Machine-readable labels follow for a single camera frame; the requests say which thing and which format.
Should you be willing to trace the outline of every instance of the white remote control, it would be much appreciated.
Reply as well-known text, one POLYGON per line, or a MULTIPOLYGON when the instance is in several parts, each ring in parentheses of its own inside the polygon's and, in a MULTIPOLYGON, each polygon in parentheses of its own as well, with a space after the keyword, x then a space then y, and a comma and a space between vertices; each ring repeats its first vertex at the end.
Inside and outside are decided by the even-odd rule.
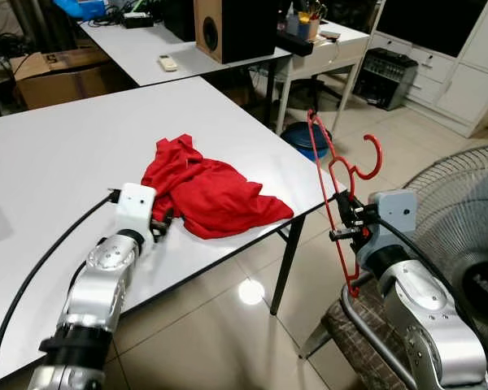
POLYGON ((163 54, 159 56, 159 63, 161 64, 161 67, 166 72, 173 72, 177 70, 177 64, 176 62, 170 58, 169 55, 163 54))

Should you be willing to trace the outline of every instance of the chair seat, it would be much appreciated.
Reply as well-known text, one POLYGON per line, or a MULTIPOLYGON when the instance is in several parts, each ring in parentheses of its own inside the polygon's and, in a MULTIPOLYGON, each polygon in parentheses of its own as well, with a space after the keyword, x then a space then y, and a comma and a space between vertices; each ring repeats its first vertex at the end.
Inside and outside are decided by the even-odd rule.
MULTIPOLYGON (((356 313, 410 370, 403 341, 395 329, 388 324, 383 311, 381 296, 376 289, 376 280, 370 280, 361 287, 359 296, 353 300, 352 305, 356 313)), ((321 323, 369 390, 408 389, 346 316, 340 300, 336 300, 329 307, 321 323)))

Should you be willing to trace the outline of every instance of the white desk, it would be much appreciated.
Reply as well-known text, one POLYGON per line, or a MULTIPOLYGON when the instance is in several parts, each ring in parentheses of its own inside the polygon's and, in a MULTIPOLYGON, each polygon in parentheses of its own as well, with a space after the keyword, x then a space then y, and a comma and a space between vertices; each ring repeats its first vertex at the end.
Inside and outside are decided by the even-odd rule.
POLYGON ((277 134, 282 131, 284 124, 285 109, 290 94, 291 82, 298 79, 306 79, 319 73, 329 72, 340 67, 352 65, 347 77, 347 82, 342 93, 342 101, 334 118, 331 133, 334 133, 338 126, 340 114, 345 108, 349 94, 351 93, 358 66, 364 56, 368 43, 368 34, 341 26, 340 24, 328 22, 320 26, 321 31, 340 33, 336 43, 324 41, 315 44, 313 51, 306 57, 294 55, 290 61, 279 70, 277 75, 284 81, 284 88, 280 99, 280 109, 277 117, 277 134))
MULTIPOLYGON (((199 77, 2 117, 0 322, 24 277, 55 239, 107 188, 139 182, 158 139, 184 132, 204 156, 232 164, 264 184, 263 194, 289 205, 295 216, 290 236, 301 229, 305 214, 322 204, 315 165, 199 77)), ((324 178, 332 188, 329 176, 324 178)), ((41 356, 38 345, 54 333, 72 273, 100 237, 113 233, 114 207, 104 206, 82 224, 28 288, 2 344, 0 378, 41 356)), ((202 240, 175 219, 166 239, 138 264, 125 309, 289 222, 202 240)), ((293 249, 296 242, 290 245, 293 249)), ((285 278, 291 261, 282 265, 285 278)))
POLYGON ((276 48, 272 55, 235 63, 218 63, 195 46, 195 41, 184 42, 163 24, 149 28, 123 26, 81 28, 140 86, 200 76, 251 63, 259 63, 291 55, 276 48), (176 71, 164 71, 157 62, 162 54, 170 55, 177 63, 176 71))

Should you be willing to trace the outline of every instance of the red cloth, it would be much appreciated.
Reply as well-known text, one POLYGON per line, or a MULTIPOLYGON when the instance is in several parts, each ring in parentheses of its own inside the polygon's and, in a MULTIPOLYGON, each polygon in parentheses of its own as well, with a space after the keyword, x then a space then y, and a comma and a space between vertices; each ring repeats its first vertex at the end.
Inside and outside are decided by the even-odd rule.
POLYGON ((232 236, 293 217, 283 201, 259 195, 262 184, 248 182, 225 162, 204 158, 187 134, 157 142, 141 184, 157 191, 155 219, 163 221, 173 208, 175 217, 185 218, 185 228, 202 238, 232 236))

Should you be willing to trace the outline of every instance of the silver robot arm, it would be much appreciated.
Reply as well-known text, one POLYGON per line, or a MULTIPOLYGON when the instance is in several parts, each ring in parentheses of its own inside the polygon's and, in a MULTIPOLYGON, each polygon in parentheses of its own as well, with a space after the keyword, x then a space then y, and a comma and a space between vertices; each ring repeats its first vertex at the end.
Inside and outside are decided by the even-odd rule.
POLYGON ((117 233, 100 242, 69 291, 56 333, 43 340, 44 362, 28 390, 101 390, 103 365, 137 260, 154 242, 155 190, 125 184, 116 208, 117 233))
POLYGON ((366 218, 374 213, 412 236, 415 194, 395 190, 374 193, 367 206, 355 202, 351 204, 346 196, 338 198, 346 229, 332 232, 331 238, 353 238, 356 261, 377 278, 387 317, 404 340, 417 388, 487 389, 485 352, 457 314, 451 294, 421 262, 412 259, 412 251, 398 237, 366 218))

